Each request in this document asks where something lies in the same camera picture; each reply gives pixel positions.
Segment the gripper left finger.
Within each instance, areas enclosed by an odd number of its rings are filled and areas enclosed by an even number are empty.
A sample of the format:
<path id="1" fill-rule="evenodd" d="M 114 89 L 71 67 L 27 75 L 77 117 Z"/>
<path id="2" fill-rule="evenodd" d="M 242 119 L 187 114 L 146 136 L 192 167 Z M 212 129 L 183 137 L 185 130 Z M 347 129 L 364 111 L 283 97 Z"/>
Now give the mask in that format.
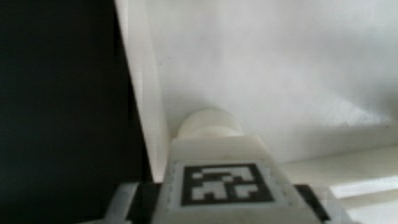
<path id="1" fill-rule="evenodd" d="M 105 215 L 87 224 L 149 224 L 160 185 L 149 182 L 123 183 L 117 187 Z"/>

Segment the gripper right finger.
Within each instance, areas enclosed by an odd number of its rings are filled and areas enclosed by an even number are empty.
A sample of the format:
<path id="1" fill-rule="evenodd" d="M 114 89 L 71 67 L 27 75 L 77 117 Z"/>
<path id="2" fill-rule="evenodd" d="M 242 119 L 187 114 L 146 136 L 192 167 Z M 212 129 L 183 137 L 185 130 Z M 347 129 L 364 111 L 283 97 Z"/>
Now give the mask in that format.
<path id="1" fill-rule="evenodd" d="M 295 189 L 313 209 L 322 224 L 356 224 L 338 197 L 325 186 L 297 184 Z"/>

